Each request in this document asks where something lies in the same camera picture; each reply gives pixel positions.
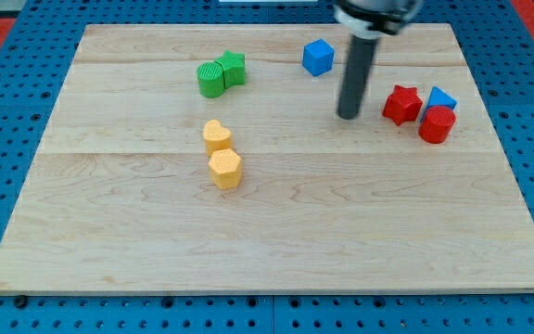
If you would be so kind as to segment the white and black robot end effector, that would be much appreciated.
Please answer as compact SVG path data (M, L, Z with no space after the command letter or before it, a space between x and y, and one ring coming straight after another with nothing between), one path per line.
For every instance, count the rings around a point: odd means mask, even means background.
M423 7L423 0L336 0L334 17L361 39L396 35Z

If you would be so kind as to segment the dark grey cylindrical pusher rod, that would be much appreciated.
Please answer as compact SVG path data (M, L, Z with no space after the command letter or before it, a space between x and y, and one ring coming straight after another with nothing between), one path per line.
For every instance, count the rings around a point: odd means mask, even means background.
M361 112L363 95L368 84L377 45L377 39L351 37L337 102L337 115L341 119L356 119Z

